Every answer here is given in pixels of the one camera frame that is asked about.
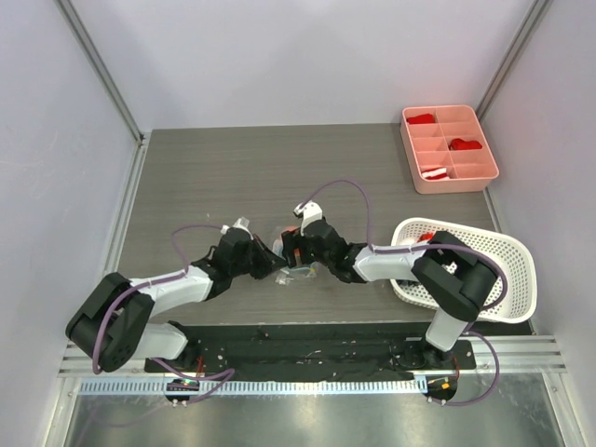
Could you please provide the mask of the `clear zip top bag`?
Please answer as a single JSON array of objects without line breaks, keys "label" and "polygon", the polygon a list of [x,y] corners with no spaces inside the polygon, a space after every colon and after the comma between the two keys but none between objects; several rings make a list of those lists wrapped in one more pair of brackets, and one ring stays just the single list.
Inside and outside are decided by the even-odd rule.
[{"label": "clear zip top bag", "polygon": [[[277,256],[282,255],[282,238],[281,234],[285,231],[293,231],[297,226],[280,227],[278,237],[273,241],[272,252]],[[295,280],[310,280],[317,276],[320,264],[313,262],[311,264],[298,263],[295,267],[282,267],[275,276],[275,282],[280,286],[288,286]]]}]

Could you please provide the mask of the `orange fake peach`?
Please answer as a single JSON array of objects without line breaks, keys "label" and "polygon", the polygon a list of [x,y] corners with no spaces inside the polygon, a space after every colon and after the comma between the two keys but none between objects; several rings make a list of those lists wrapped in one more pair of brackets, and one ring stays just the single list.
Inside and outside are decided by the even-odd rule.
[{"label": "orange fake peach", "polygon": [[422,234],[416,241],[417,244],[428,243],[428,241],[432,240],[435,236],[435,232],[428,232]]}]

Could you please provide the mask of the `dark fake grape bunch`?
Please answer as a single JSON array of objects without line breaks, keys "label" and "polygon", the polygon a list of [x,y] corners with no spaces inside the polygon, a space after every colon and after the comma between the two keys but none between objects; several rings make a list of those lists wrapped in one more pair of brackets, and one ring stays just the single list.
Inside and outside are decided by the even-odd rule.
[{"label": "dark fake grape bunch", "polygon": [[419,286],[420,283],[416,280],[404,280],[404,279],[399,279],[397,281],[398,285],[402,288],[406,288],[406,287],[416,287]]}]

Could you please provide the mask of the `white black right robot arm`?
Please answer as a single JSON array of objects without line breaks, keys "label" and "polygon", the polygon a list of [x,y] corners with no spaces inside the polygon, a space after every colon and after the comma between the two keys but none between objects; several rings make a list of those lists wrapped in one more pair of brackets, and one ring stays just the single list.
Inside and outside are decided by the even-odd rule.
[{"label": "white black right robot arm", "polygon": [[375,246],[348,243],[321,219],[282,232],[280,240],[289,268],[318,263],[348,284],[401,280],[421,285],[438,305],[420,345],[422,360],[433,368],[453,358],[459,336],[489,307],[494,285],[500,282],[501,292],[492,305],[508,291],[507,275],[493,259],[447,231],[410,246]]}]

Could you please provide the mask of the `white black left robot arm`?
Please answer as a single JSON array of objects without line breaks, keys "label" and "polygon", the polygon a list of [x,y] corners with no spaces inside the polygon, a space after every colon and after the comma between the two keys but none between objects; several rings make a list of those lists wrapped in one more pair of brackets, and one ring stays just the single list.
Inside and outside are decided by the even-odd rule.
[{"label": "white black left robot arm", "polygon": [[203,303],[227,291],[235,278],[264,279],[287,266],[284,258],[242,226],[227,227],[207,255],[183,269],[152,278],[102,278],[71,317],[65,335],[92,361],[95,373],[112,373],[132,359],[166,359],[191,370],[198,349],[178,323],[149,320],[175,307]]}]

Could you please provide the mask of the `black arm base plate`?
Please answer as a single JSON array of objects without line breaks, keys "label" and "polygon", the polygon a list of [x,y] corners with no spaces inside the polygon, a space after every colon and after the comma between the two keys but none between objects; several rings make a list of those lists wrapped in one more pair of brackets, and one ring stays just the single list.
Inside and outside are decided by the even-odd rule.
[{"label": "black arm base plate", "polygon": [[185,373],[232,368],[237,381],[305,383],[408,380],[476,368],[469,341],[438,354],[423,343],[426,329],[390,322],[188,326],[190,357],[171,365]]}]

